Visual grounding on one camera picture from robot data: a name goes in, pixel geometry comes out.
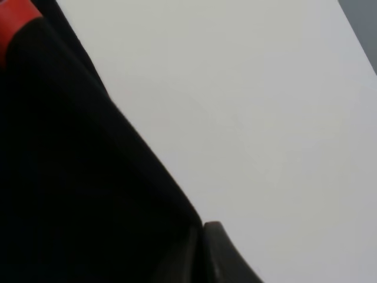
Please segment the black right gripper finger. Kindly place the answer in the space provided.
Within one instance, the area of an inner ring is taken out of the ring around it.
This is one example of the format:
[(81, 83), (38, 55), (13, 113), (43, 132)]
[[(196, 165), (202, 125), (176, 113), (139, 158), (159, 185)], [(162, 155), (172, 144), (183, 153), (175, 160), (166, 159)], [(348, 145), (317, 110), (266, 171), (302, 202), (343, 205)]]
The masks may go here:
[(204, 250), (209, 282), (263, 282), (233, 245), (221, 222), (204, 224)]

